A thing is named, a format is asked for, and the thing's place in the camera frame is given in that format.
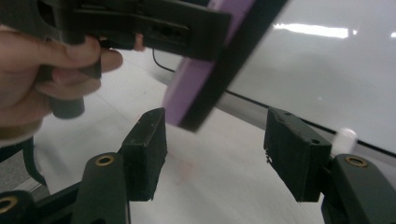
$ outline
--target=black handle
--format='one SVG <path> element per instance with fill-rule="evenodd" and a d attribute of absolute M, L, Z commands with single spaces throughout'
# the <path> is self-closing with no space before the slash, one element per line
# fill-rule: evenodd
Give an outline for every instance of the black handle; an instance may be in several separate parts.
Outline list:
<path fill-rule="evenodd" d="M 52 66 L 42 65 L 38 71 L 38 81 L 52 80 Z M 79 69 L 82 73 L 89 77 L 100 78 L 101 64 L 100 60 L 86 68 Z M 53 115 L 58 119 L 73 119 L 80 116 L 85 111 L 84 99 L 61 100 L 49 96 L 49 106 Z"/>

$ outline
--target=white table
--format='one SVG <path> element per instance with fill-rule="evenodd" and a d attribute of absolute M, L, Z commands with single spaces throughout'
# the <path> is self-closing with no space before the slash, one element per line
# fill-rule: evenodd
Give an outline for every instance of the white table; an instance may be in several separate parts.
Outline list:
<path fill-rule="evenodd" d="M 126 61 L 86 97 L 86 112 L 49 117 L 36 135 L 49 192 L 82 177 L 85 162 L 118 151 L 146 111 L 160 107 L 165 85 Z M 266 163 L 264 131 L 214 109 L 198 133 L 167 126 L 168 155 L 154 201 L 131 203 L 133 223 L 323 223 L 320 203 L 297 203 Z"/>

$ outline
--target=purple object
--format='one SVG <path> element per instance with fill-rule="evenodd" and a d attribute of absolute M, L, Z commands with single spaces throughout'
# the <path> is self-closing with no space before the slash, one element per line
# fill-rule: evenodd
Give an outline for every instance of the purple object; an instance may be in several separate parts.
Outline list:
<path fill-rule="evenodd" d="M 226 42 L 224 43 L 225 47 L 233 38 L 233 35 L 253 3 L 254 0 L 211 0 L 209 2 L 209 8 L 233 15 Z M 195 97 L 210 77 L 215 65 L 216 62 L 193 60 L 190 58 L 182 60 L 163 99 L 167 123 L 179 126 Z"/>

